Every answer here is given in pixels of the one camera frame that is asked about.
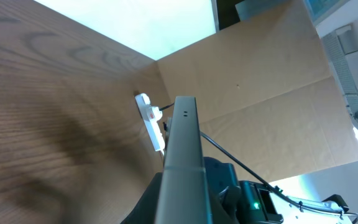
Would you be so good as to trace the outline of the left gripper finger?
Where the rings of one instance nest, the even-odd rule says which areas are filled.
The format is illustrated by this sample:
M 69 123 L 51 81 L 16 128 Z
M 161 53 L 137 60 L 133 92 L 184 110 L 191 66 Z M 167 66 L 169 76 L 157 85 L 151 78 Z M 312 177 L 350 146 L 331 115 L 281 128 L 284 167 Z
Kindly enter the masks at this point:
M 121 224 L 154 224 L 161 181 L 162 173 L 158 172 L 154 175 L 131 213 L 125 217 Z

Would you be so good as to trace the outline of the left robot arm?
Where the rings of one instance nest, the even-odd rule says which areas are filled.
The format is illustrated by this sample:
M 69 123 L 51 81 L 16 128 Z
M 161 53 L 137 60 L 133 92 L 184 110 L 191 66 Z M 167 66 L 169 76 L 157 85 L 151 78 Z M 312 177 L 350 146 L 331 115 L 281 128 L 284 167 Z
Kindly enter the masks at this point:
M 164 171 L 152 179 L 124 223 L 283 223 L 288 212 L 272 200 L 275 194 L 294 212 L 336 217 L 354 217 L 340 195 L 323 202 L 284 196 L 264 179 L 239 181 L 232 164 L 191 152 L 170 151 Z

